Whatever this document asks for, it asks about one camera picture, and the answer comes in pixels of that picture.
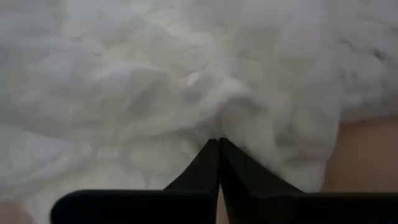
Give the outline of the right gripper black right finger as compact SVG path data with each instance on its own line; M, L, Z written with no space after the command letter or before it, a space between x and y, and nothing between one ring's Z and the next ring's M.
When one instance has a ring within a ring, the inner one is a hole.
M219 145L230 224L398 224L396 193L305 193L228 139Z

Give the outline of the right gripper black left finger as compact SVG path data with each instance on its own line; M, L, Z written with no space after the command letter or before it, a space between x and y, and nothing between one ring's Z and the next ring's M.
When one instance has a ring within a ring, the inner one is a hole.
M50 224L215 224L220 149L209 140L163 190L77 190L56 201Z

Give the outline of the white fluffy blanket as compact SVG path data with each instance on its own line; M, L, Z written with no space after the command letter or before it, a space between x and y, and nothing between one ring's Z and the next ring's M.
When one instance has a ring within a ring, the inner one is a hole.
M398 0L0 0L0 210L161 189L225 137L306 192L398 115Z

